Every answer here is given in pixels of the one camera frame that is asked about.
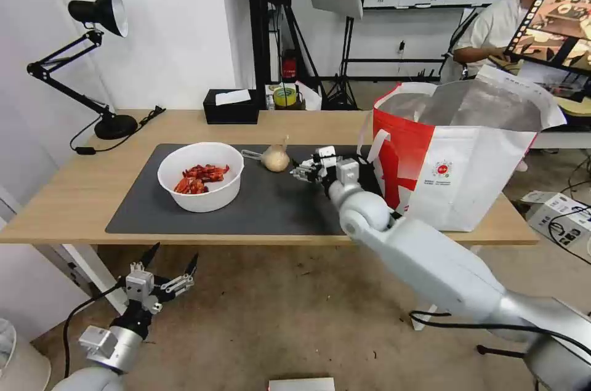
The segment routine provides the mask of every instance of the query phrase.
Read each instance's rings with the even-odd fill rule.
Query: table leg
[[[470,248],[470,252],[473,252],[474,254],[478,254],[478,251],[480,251],[481,248],[482,248],[481,245],[474,245]],[[432,305],[427,302],[421,302],[421,303],[419,303],[419,306],[417,307],[417,309],[420,311],[434,313],[437,311],[437,305]],[[426,320],[426,321],[431,320],[431,316],[428,316],[428,315],[421,316],[420,318],[423,320]],[[424,323],[419,323],[414,320],[411,320],[411,322],[412,322],[412,327],[414,328],[415,331],[421,331],[421,330],[423,330],[423,328],[425,328]]]
[[[115,285],[115,278],[90,245],[63,244],[62,247],[72,256],[76,265],[90,278],[99,291],[106,291]],[[111,305],[119,314],[123,314],[127,308],[125,305],[126,299],[127,296],[121,289],[107,295],[107,300],[111,302]]]

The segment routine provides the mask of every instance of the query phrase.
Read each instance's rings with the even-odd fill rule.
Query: desk lamp
[[[101,45],[104,32],[97,29],[96,23],[100,23],[115,35],[127,36],[127,17],[122,0],[95,0],[94,2],[72,0],[68,4],[68,12],[74,20],[81,22],[88,32],[53,54],[38,62],[30,63],[26,67],[27,72],[97,112],[100,115],[100,121],[95,125],[94,132],[98,138],[113,140],[133,134],[137,129],[137,121],[133,117],[116,115],[109,110],[108,105],[82,95],[51,77],[53,72]],[[85,40],[90,41],[92,45],[71,57],[57,57]]]

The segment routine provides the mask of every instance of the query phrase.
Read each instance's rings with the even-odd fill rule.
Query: lamp base
[[[103,117],[94,127],[94,133],[102,140],[115,140],[133,134],[136,129],[137,121],[132,116],[115,115]]]

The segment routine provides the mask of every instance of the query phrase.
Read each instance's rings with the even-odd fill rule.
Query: shopping bag
[[[565,122],[546,90],[483,67],[471,81],[404,83],[377,100],[368,160],[391,208],[472,231],[536,134]]]

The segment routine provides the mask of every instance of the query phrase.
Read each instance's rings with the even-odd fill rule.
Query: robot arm
[[[89,326],[78,339],[86,349],[86,358],[96,364],[80,369],[59,382],[54,391],[123,391],[121,376],[135,363],[142,342],[148,337],[152,317],[163,304],[174,300],[193,286],[198,255],[185,272],[169,280],[146,271],[160,244],[156,243],[141,258],[131,263],[125,279],[127,309],[108,329]]]
[[[358,161],[336,158],[334,147],[326,147],[296,168],[294,176],[321,182],[339,211],[345,234],[371,248],[394,275],[438,308],[481,324],[553,331],[586,347],[582,350],[547,333],[491,331],[527,342],[524,361],[549,389],[583,389],[591,384],[591,322],[586,316],[559,300],[505,289],[474,253],[425,223],[402,217],[379,195],[364,191],[359,171]]]

